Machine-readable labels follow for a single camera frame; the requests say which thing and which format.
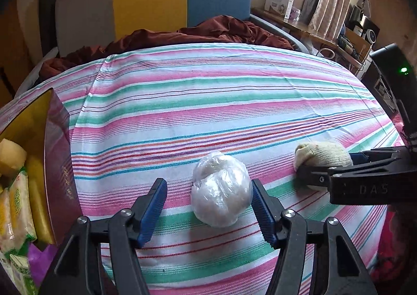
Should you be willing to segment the yellow sponge block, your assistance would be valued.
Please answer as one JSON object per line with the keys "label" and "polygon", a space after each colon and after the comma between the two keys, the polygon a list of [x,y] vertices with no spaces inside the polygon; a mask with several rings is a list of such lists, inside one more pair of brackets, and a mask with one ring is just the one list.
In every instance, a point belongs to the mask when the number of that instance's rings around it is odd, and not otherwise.
{"label": "yellow sponge block", "polygon": [[27,153],[11,140],[3,139],[0,142],[0,173],[13,178],[24,166]]}

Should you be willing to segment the wooden desk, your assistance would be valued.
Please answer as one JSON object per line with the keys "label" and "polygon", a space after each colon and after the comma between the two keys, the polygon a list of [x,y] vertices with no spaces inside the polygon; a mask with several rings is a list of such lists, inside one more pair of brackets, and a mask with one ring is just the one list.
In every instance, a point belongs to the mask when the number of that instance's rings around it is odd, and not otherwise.
{"label": "wooden desk", "polygon": [[269,23],[273,23],[279,27],[287,28],[291,31],[291,35],[295,36],[299,40],[303,37],[308,38],[312,42],[316,42],[320,45],[325,45],[326,47],[335,51],[339,56],[345,59],[351,66],[355,69],[361,69],[362,64],[358,60],[354,59],[350,54],[345,52],[336,42],[327,40],[322,36],[319,36],[314,30],[308,28],[307,25],[303,23],[293,22],[290,20],[285,20],[279,15],[269,13],[260,8],[251,8],[251,13],[256,15],[259,18],[262,18]]}

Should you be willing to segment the wooden wardrobe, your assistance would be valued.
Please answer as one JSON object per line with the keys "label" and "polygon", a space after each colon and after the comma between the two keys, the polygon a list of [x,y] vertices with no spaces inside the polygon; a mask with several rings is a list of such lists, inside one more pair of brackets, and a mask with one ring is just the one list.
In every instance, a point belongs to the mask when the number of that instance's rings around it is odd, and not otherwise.
{"label": "wooden wardrobe", "polygon": [[8,0],[1,10],[1,68],[15,93],[33,69],[19,22],[17,0]]}

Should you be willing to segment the gold tin box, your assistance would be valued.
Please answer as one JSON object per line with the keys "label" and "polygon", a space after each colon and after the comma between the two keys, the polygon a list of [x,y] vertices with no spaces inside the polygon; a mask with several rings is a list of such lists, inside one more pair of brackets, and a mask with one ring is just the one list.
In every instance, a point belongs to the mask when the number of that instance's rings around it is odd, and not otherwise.
{"label": "gold tin box", "polygon": [[21,146],[28,157],[31,210],[43,244],[60,245],[82,215],[71,162],[69,113],[52,89],[13,116],[1,138]]}

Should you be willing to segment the purple snack packet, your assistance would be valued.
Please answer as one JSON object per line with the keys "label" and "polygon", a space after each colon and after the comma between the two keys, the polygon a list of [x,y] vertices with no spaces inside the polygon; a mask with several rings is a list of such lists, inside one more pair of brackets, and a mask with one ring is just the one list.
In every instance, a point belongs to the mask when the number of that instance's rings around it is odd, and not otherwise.
{"label": "purple snack packet", "polygon": [[44,250],[40,250],[30,243],[28,248],[29,269],[37,288],[42,284],[57,251],[56,245],[47,245]]}

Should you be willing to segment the striped bed sheet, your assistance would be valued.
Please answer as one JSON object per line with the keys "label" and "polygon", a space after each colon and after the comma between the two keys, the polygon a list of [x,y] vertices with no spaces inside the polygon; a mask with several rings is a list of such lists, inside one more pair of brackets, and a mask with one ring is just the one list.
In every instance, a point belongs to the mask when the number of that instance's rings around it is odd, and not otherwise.
{"label": "striped bed sheet", "polygon": [[387,209],[337,206],[294,178],[296,147],[332,141],[351,152],[401,145],[378,101],[344,67],[262,46],[197,44],[113,55],[70,69],[9,102],[1,125],[53,88],[67,109],[83,213],[109,217],[164,178],[168,197],[138,253],[152,294],[264,294],[278,253],[252,210],[231,227],[198,221],[192,172],[219,150],[243,162],[283,206],[341,221],[366,267]]}

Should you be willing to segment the small green carton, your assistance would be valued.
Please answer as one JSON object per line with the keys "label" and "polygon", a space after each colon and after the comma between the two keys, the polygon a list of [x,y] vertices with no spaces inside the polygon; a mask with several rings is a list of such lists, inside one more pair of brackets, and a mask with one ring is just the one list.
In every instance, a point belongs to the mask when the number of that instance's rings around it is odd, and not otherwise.
{"label": "small green carton", "polygon": [[9,255],[16,288],[23,295],[38,295],[38,288],[30,273],[29,261],[25,256]]}

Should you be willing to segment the large white plastic bag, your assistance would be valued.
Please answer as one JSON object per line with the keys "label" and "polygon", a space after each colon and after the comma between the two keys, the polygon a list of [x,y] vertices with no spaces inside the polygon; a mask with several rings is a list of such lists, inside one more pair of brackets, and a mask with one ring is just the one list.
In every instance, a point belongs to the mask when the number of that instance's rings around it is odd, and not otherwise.
{"label": "large white plastic bag", "polygon": [[234,225],[251,205],[252,182],[246,166],[238,159],[214,151],[193,170],[191,205],[201,222],[215,228]]}

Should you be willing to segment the pink jar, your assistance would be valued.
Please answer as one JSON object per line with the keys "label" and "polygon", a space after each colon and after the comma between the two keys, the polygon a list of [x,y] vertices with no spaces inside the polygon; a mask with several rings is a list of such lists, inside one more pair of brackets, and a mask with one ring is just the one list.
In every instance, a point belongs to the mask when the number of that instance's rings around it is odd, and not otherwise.
{"label": "pink jar", "polygon": [[300,15],[301,15],[301,10],[293,6],[291,8],[291,12],[290,12],[288,19],[292,21],[298,21],[300,18]]}

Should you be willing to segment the red quilt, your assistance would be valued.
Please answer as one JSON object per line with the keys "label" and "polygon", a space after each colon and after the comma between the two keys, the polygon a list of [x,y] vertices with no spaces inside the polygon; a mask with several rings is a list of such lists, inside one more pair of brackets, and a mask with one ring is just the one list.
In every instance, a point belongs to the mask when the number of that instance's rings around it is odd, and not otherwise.
{"label": "red quilt", "polygon": [[371,278],[378,294],[416,293],[415,203],[389,206]]}

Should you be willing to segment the cream sock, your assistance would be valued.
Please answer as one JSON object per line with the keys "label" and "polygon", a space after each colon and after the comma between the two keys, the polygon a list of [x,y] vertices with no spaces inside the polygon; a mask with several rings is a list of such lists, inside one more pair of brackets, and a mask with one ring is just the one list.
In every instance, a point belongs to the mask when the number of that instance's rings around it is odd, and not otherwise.
{"label": "cream sock", "polygon": [[295,149],[293,168],[309,167],[349,167],[353,161],[348,151],[337,142],[313,141],[299,144]]}

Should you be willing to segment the maroon blanket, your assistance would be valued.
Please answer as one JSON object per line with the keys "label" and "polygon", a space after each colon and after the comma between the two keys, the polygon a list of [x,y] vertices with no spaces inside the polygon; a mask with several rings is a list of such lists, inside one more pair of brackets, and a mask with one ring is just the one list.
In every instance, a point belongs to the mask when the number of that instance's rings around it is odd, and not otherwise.
{"label": "maroon blanket", "polygon": [[38,81],[41,83],[68,69],[98,59],[105,59],[110,55],[168,45],[212,42],[295,49],[294,42],[286,40],[282,36],[274,35],[252,22],[239,20],[228,15],[218,15],[193,28],[181,28],[175,32],[154,32],[140,29],[116,42],[109,43],[106,47],[81,47],[64,57],[48,59],[41,66]]}

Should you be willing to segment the white appliance box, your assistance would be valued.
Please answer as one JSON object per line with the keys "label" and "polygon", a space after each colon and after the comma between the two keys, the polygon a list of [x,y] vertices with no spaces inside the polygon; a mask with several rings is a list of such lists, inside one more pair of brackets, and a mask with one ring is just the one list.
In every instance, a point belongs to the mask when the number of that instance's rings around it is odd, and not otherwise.
{"label": "white appliance box", "polygon": [[288,19],[291,15],[293,0],[266,0],[264,10]]}

